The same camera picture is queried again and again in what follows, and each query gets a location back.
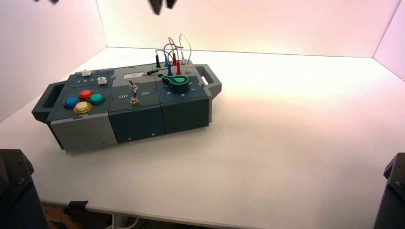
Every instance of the green button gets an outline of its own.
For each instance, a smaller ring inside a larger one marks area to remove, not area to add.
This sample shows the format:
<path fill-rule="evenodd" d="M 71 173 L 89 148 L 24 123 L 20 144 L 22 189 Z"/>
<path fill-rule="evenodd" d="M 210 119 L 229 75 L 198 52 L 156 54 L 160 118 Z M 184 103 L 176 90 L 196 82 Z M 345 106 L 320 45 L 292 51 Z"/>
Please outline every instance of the green button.
<path fill-rule="evenodd" d="M 104 102 L 104 97 L 103 97 L 102 94 L 94 94 L 94 95 L 92 95 L 92 96 L 90 97 L 89 102 L 90 102 L 92 105 L 101 104 L 101 103 Z"/>

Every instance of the red plug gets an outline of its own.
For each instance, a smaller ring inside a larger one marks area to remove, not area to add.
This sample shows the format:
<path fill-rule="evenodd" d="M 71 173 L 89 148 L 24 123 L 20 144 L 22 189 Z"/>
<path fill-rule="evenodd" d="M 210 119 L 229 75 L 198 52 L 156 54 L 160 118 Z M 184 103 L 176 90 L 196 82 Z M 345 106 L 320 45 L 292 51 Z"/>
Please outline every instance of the red plug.
<path fill-rule="evenodd" d="M 173 53 L 173 66 L 177 66 L 176 54 Z"/>
<path fill-rule="evenodd" d="M 181 75 L 181 71 L 180 71 L 180 63 L 177 61 L 177 72 L 176 75 Z"/>

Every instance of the white backdrop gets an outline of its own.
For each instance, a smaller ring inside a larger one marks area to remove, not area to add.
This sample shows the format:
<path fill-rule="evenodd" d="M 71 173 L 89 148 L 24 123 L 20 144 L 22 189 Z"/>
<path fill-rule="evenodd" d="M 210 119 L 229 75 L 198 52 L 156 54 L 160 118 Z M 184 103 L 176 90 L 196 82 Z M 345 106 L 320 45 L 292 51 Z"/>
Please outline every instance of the white backdrop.
<path fill-rule="evenodd" d="M 373 57 L 399 0 L 178 0 L 160 16 L 148 0 L 97 2 L 110 47 L 183 32 L 197 50 Z"/>
<path fill-rule="evenodd" d="M 0 121 L 104 49 L 95 0 L 0 0 Z"/>
<path fill-rule="evenodd" d="M 405 0 L 401 1 L 374 58 L 405 80 Z"/>

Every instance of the red button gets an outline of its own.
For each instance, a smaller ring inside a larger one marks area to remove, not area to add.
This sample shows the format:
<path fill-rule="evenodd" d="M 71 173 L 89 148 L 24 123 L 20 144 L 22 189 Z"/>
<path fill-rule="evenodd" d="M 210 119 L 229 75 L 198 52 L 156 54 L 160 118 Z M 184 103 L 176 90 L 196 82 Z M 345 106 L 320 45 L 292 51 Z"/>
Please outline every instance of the red button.
<path fill-rule="evenodd" d="M 90 99 L 91 95 L 93 94 L 92 91 L 90 90 L 84 90 L 80 93 L 79 95 L 79 99 L 80 101 L 87 101 Z"/>

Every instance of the white label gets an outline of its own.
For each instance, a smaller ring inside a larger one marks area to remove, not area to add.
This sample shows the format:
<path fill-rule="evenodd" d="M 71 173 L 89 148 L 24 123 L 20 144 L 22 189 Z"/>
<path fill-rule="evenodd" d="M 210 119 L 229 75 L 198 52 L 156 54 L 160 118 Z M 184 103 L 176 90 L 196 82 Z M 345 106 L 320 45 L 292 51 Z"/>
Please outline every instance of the white label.
<path fill-rule="evenodd" d="M 141 76 L 143 76 L 143 73 L 129 73 L 129 74 L 124 75 L 124 79 L 141 77 Z"/>

